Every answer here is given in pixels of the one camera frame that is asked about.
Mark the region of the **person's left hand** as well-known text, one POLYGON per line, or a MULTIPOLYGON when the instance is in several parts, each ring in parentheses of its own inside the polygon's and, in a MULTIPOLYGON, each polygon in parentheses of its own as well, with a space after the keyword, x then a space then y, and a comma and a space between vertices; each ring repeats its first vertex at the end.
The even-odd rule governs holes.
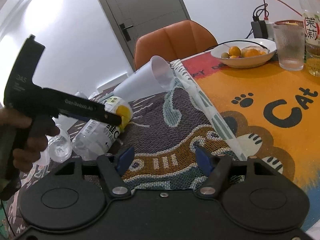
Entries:
POLYGON ((52 119, 32 131, 33 120, 12 108, 1 108, 1 150, 8 153, 5 174, 21 171, 28 173, 48 146, 47 136, 60 133, 52 119))

